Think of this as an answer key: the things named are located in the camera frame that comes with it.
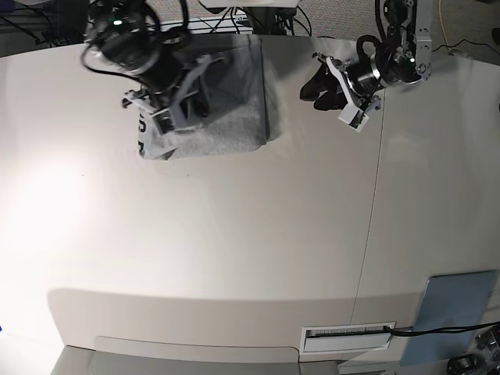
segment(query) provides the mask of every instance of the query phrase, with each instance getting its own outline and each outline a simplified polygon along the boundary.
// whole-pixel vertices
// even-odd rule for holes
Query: blue panel
[[[473,326],[480,322],[496,271],[431,277],[413,330]],[[473,332],[426,334],[409,339],[401,366],[432,363],[465,352]]]

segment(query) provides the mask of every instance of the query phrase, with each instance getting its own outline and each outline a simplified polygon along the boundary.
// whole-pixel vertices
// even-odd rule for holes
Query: gray towel
[[[197,130],[160,134],[140,113],[139,147],[145,159],[179,159],[254,151],[266,144],[266,103],[263,58],[257,37],[198,36],[184,58],[199,53],[223,53],[224,61],[205,74],[210,115],[198,118]]]

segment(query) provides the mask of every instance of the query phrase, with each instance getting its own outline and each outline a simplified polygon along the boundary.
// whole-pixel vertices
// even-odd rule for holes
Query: white table
[[[263,41],[279,138],[176,162],[137,155],[130,83],[85,71],[80,46],[0,59],[0,325],[52,348],[46,369],[62,348],[50,309],[86,348],[96,335],[296,347],[306,326],[409,325],[430,275],[500,267],[500,68],[439,58],[358,134],[298,99],[311,54],[347,58],[353,43]],[[328,358],[398,361],[404,343]]]

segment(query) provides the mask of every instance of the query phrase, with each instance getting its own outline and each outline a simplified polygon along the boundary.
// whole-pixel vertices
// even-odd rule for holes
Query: gray carpet
[[[180,8],[177,0],[149,0],[162,20],[179,20]],[[203,9],[198,0],[188,0],[191,17],[213,16]],[[355,40],[364,34],[378,35],[373,16],[373,0],[302,0],[300,6],[312,23],[312,34],[316,36]],[[463,38],[495,46],[491,29],[500,27],[500,0],[487,4],[476,0],[442,0],[443,22],[450,44]],[[298,19],[305,23],[302,14]],[[296,28],[297,35],[306,35]],[[444,44],[438,16],[438,0],[434,0],[432,24],[434,46]],[[500,65],[500,57],[484,46],[462,43],[460,49],[474,59]]]

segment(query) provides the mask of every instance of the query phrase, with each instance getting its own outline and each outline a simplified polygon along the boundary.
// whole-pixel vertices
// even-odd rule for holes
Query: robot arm
[[[209,115],[204,73],[211,64],[222,60],[217,54],[191,61],[180,58],[178,52],[189,44],[190,33],[188,5],[186,0],[179,2],[183,23],[162,31],[159,18],[145,0],[96,0],[92,4],[94,24],[82,55],[82,63],[93,72],[141,84],[140,90],[125,94],[123,107],[134,104],[141,108],[153,119],[160,134],[195,129],[196,118]],[[361,131],[368,113],[380,108],[377,91],[398,82],[414,84],[429,77],[431,8],[432,0],[386,0],[386,33],[380,0],[375,0],[380,39],[363,35],[356,42],[357,57],[347,61],[315,54],[321,67],[302,88],[300,97],[315,102],[314,108],[319,110],[342,109],[339,118]],[[365,52],[367,44],[374,47],[371,55]],[[85,61],[88,52],[123,72],[91,68]]]
[[[186,0],[180,0],[183,23],[167,31],[162,31],[158,16],[145,0],[97,0],[92,6],[94,24],[87,33],[88,46],[81,60],[93,72],[141,84],[140,90],[125,93],[124,108],[131,104],[139,107],[153,119],[160,134],[192,130],[192,118],[208,116],[202,76],[219,59],[204,55],[186,61],[179,55],[190,41]],[[118,66],[122,73],[91,68],[85,61],[88,52]]]
[[[321,67],[304,85],[300,97],[315,102],[318,110],[342,109],[339,119],[356,131],[368,121],[368,113],[380,108],[375,93],[398,82],[415,84],[430,75],[431,0],[386,0],[380,16],[380,0],[375,1],[375,19],[380,39],[363,35],[356,42],[357,56],[340,61],[316,53]],[[375,52],[367,55],[364,46]]]

